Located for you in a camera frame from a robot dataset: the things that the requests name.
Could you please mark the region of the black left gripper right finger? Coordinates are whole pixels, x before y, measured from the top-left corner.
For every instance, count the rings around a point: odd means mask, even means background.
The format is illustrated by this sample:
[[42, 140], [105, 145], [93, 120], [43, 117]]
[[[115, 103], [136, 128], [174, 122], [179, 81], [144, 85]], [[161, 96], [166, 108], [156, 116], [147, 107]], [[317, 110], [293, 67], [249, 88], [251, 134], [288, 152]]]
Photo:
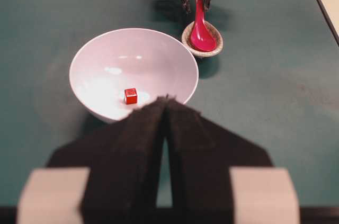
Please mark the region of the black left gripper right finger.
[[173, 207], [184, 223], [233, 223], [230, 167], [272, 167], [265, 149], [166, 99]]

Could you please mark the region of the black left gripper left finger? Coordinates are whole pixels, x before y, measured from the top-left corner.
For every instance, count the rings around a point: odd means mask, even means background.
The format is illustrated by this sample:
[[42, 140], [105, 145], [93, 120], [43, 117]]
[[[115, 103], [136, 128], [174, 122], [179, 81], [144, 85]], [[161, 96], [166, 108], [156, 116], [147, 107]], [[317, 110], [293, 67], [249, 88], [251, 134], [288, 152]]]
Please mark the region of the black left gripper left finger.
[[156, 210], [167, 99], [56, 149], [49, 168], [88, 167], [85, 223], [146, 223]]

